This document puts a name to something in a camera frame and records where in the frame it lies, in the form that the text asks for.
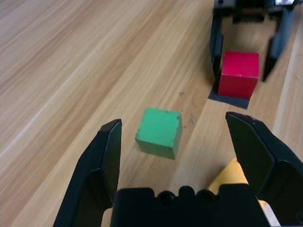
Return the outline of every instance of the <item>red cube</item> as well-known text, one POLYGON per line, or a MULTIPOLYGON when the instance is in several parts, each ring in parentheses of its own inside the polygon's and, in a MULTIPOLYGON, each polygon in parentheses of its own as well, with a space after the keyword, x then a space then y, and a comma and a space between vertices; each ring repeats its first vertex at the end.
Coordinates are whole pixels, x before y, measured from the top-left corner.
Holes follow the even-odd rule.
POLYGON ((250 98, 259 79, 259 54, 226 52, 218 94, 250 98))

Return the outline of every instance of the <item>yellow block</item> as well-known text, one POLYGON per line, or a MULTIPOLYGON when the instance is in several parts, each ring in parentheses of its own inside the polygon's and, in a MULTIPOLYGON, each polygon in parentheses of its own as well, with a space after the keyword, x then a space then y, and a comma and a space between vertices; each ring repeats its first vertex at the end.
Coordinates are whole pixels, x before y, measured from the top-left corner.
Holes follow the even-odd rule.
MULTIPOLYGON (((218 194, 221 184, 231 183, 248 183, 236 158, 234 158, 230 164, 220 172, 216 179, 210 184, 208 190, 212 191, 214 194, 218 194)), ((259 202, 261 207, 264 208, 266 203, 264 201, 259 202)))

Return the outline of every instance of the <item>wood grain surface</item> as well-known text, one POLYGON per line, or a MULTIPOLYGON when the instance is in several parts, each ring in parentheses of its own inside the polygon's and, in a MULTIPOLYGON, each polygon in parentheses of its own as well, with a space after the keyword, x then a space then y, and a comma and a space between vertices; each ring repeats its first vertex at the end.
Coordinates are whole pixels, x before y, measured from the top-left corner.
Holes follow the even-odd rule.
MULTIPOLYGON (((0 226, 52 226, 78 158, 101 125, 123 121, 119 188, 178 193, 235 157, 226 111, 262 120, 303 159, 303 17, 248 110, 208 100, 213 0, 0 1, 0 226), (176 160, 134 141, 146 107, 180 111, 176 160)), ((223 23, 224 50, 258 52, 275 22, 223 23)), ((108 225, 110 212, 104 226, 108 225)))

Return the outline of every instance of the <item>black mat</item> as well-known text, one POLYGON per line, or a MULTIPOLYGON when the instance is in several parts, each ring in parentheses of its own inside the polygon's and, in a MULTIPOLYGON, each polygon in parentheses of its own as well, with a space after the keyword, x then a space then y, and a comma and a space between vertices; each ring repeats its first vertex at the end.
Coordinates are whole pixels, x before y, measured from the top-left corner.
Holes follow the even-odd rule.
POLYGON ((229 96, 220 96, 218 95, 218 88, 219 88, 219 80, 217 79, 213 85, 213 88, 208 96, 209 99, 228 103, 230 105, 234 105, 236 107, 240 107, 242 109, 247 109, 248 104, 250 103, 250 99, 247 98, 234 98, 229 96))

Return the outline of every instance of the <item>wooden block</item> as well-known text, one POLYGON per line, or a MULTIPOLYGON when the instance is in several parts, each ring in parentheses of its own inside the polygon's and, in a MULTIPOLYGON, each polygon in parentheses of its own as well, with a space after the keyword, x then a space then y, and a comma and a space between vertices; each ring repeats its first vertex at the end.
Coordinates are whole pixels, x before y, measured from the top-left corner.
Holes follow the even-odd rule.
POLYGON ((182 134, 181 113, 147 108, 135 140, 142 151, 175 159, 182 134))
POLYGON ((257 53, 226 52, 218 95, 250 98, 259 79, 257 53))
MULTIPOLYGON (((243 170, 238 163, 237 159, 234 158, 227 167, 225 167, 215 180, 210 184, 208 190, 212 191, 214 194, 218 194, 219 187, 222 184, 233 184, 233 183, 248 183, 243 170)), ((262 208, 264 208, 266 202, 259 201, 262 208)))

